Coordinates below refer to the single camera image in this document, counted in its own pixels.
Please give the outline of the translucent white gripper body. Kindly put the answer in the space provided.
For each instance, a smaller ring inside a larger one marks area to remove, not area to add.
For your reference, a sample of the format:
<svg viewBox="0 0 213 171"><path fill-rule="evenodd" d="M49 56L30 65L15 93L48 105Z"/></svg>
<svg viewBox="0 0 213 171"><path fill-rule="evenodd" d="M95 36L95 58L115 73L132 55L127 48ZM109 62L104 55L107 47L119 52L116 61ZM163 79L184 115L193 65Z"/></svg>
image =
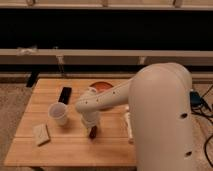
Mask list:
<svg viewBox="0 0 213 171"><path fill-rule="evenodd" d="M84 114L81 118L81 121L86 129L90 129L94 126L97 126L100 123L100 114L99 113Z"/></svg>

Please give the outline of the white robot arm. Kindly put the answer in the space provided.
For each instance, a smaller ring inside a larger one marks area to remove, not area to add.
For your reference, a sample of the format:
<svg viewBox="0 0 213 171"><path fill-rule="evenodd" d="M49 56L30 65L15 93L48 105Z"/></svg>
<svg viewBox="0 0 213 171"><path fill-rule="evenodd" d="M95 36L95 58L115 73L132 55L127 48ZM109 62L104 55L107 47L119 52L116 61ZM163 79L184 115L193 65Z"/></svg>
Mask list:
<svg viewBox="0 0 213 171"><path fill-rule="evenodd" d="M102 93L88 88L76 110L87 127L99 111L127 104L137 171L196 171L190 72L178 63L152 64Z"/></svg>

